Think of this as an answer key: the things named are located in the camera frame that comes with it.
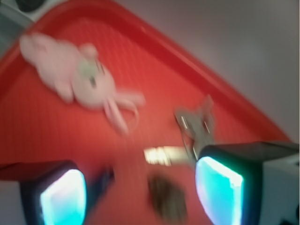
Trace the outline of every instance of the brown object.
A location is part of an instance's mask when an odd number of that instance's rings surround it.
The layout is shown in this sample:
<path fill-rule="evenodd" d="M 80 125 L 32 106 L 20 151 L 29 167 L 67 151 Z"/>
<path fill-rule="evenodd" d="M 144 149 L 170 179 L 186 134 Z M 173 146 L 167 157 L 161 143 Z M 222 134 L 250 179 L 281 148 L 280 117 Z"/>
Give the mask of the brown object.
<path fill-rule="evenodd" d="M 170 222 L 183 222 L 187 207 L 183 190 L 166 178 L 156 175 L 148 181 L 154 211 Z"/>

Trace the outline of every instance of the white plastic part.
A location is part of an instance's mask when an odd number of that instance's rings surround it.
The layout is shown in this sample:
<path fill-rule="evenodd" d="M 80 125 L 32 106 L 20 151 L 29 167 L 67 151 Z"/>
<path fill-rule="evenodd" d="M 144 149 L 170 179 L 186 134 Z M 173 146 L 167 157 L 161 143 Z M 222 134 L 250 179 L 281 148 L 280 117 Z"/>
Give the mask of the white plastic part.
<path fill-rule="evenodd" d="M 299 154 L 263 163 L 262 204 L 259 225 L 299 224 Z"/>

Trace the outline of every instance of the metal clip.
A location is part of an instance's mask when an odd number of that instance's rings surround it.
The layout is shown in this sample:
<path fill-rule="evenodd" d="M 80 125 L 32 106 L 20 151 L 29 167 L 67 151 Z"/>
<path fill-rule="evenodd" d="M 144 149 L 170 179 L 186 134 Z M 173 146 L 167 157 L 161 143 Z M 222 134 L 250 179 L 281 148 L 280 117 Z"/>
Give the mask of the metal clip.
<path fill-rule="evenodd" d="M 214 143 L 214 119 L 210 113 L 212 106 L 213 101 L 208 96 L 196 112 L 186 109 L 178 109 L 175 112 L 185 148 L 193 152 L 196 161 L 203 147 Z M 187 145 L 185 135 L 194 141 L 192 148 Z"/>

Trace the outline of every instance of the blue light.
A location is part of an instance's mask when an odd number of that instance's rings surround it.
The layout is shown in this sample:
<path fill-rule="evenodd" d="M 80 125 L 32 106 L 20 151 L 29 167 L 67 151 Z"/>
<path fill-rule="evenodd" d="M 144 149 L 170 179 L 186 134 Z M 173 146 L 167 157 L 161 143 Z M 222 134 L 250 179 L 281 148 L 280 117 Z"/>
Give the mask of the blue light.
<path fill-rule="evenodd" d="M 196 165 L 196 189 L 202 206 L 215 225 L 240 225 L 243 177 L 211 157 Z"/>
<path fill-rule="evenodd" d="M 79 170 L 69 170 L 40 196 L 45 225 L 81 225 L 86 209 L 86 185 Z"/>

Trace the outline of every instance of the white surface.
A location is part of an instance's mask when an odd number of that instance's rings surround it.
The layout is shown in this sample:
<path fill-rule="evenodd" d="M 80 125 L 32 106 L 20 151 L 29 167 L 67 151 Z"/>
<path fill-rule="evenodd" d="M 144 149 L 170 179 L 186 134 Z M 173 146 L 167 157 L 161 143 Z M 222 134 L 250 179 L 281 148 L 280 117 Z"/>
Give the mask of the white surface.
<path fill-rule="evenodd" d="M 26 225 L 17 181 L 0 180 L 0 224 Z"/>
<path fill-rule="evenodd" d="M 35 21 L 62 1 L 26 15 Z M 299 1 L 115 1 L 212 68 L 299 143 Z"/>

